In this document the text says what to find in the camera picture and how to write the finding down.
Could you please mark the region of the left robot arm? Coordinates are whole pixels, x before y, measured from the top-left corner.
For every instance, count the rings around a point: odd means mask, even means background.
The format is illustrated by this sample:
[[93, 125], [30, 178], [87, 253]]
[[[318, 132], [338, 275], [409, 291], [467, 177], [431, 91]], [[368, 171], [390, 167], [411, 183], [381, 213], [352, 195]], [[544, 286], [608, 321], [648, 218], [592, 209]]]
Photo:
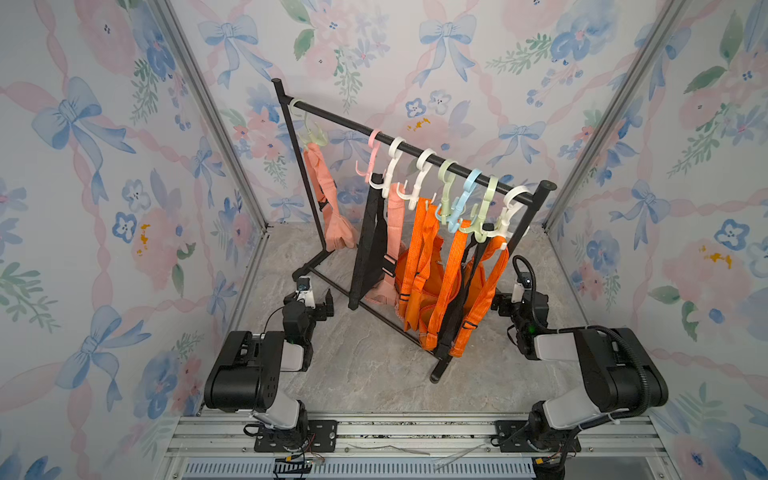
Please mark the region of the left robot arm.
[[204, 404], [227, 413], [247, 412], [243, 427], [256, 453], [289, 456], [331, 453], [338, 422], [311, 420], [305, 404], [279, 386], [283, 373], [306, 372], [312, 362], [312, 339], [319, 322], [334, 315], [330, 292], [316, 303], [308, 291], [284, 299], [279, 331], [232, 331], [218, 354], [204, 387]]

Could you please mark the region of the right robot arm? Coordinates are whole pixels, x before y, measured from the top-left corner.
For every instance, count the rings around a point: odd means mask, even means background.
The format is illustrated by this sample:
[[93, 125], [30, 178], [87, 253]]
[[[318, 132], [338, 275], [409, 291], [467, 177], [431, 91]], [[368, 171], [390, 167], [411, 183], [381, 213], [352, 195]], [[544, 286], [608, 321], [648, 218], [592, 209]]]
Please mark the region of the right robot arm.
[[491, 309], [508, 317], [508, 337], [524, 358], [570, 362], [580, 383], [567, 393], [535, 403], [517, 431], [500, 432], [499, 446], [570, 453], [579, 432], [645, 414], [667, 403], [669, 388], [629, 328], [599, 325], [552, 329], [548, 297], [535, 290], [495, 294]]

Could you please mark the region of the black strap bag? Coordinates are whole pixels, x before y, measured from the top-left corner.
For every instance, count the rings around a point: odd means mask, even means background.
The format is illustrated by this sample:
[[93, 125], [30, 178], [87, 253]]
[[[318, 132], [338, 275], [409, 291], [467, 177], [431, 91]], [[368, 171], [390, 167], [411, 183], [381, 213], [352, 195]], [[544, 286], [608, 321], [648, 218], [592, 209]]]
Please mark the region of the black strap bag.
[[[479, 260], [486, 249], [486, 246], [485, 246], [486, 241], [482, 244], [471, 243], [470, 239], [473, 237], [473, 235], [470, 233], [467, 233], [467, 234], [468, 234], [467, 245], [465, 247], [464, 256], [462, 258], [461, 273], [459, 274], [458, 294], [448, 305], [447, 313], [443, 319], [442, 327], [438, 334], [437, 347], [433, 350], [433, 353], [438, 354], [440, 356], [442, 356], [445, 353], [450, 355], [450, 350], [453, 346], [453, 343], [458, 333], [459, 324], [463, 318], [462, 310], [463, 310], [465, 301], [467, 300], [468, 291], [469, 291], [469, 283], [467, 281], [470, 278], [468, 274], [464, 273], [464, 269], [470, 260], [472, 259]], [[500, 256], [500, 253], [497, 252], [493, 257], [491, 257], [489, 260], [487, 260], [484, 263], [485, 272], [487, 274], [489, 274], [492, 271], [499, 256]]]

